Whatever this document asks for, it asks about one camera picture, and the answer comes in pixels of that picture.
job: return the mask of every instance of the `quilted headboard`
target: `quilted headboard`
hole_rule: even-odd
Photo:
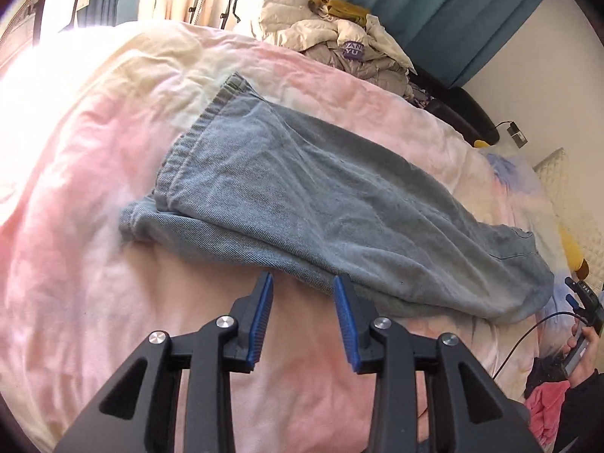
[[[596,220],[584,207],[573,190],[569,179],[569,159],[563,148],[557,149],[535,167],[546,194],[552,201],[554,212],[584,250],[590,266],[585,279],[600,292],[604,283],[604,243]]]

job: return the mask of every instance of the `light blue denim jeans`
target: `light blue denim jeans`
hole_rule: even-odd
[[[190,260],[274,267],[325,293],[347,273],[392,316],[447,307],[507,324],[552,296],[532,233],[479,223],[404,158],[265,101],[238,74],[120,230]]]

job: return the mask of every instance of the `blue gripper pad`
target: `blue gripper pad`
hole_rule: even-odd
[[[581,308],[579,302],[571,294],[566,295],[566,301],[571,307],[573,307],[573,310],[578,310],[579,308]]]
[[[341,276],[336,276],[333,280],[333,298],[336,303],[337,320],[339,321],[340,332],[342,333],[346,359],[352,366],[352,370],[355,373],[358,373],[361,370],[359,333],[346,294],[345,283],[342,281]]]
[[[260,293],[256,313],[250,327],[247,364],[251,369],[260,360],[262,344],[267,333],[268,319],[273,307],[273,275],[269,274]]]

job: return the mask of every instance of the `pink cloth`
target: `pink cloth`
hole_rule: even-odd
[[[68,66],[56,59],[65,49]],[[512,198],[450,126],[300,54],[170,21],[62,32],[0,81],[0,392],[41,451],[149,332],[195,331],[253,287],[260,267],[123,247],[118,230],[121,209],[153,188],[173,141],[235,71],[271,101],[404,156],[482,221],[515,224],[537,204]],[[374,378],[346,362],[333,300],[282,273],[275,288],[262,359],[231,377],[237,452],[363,450]],[[496,327],[444,308],[405,325],[458,334],[492,372],[534,322]],[[509,397],[524,389],[537,346],[532,334],[499,375]],[[420,439],[424,386],[418,376]]]
[[[567,381],[544,383],[533,390],[524,405],[530,410],[530,431],[535,435],[542,448],[556,440],[560,424],[560,410],[566,390],[570,388]]]

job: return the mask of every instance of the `power outlet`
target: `power outlet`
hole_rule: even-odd
[[[507,132],[514,140],[514,143],[516,143],[516,146],[519,148],[523,147],[526,143],[529,142],[528,139],[526,138],[526,136],[524,134],[522,134],[522,131],[520,131],[520,129],[518,128],[516,123],[513,121],[510,123],[510,126],[507,129]]]

